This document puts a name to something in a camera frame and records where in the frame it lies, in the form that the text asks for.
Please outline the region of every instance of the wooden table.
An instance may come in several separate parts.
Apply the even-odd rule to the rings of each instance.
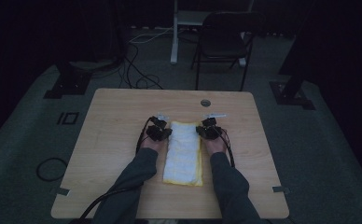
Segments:
[[[201,100],[211,102],[209,107]],[[180,122],[203,120],[210,113],[227,129],[236,168],[250,183],[249,197],[262,218],[285,218],[288,208],[254,97],[235,91],[153,91],[99,89],[77,139],[65,172],[62,189],[51,214],[56,218],[80,217],[105,193],[132,160],[137,138],[151,116],[158,113]],[[157,174],[145,182],[138,218],[221,218],[214,194],[208,154],[202,147],[203,187],[162,183],[167,148],[157,160]],[[88,217],[92,217],[94,208]]]

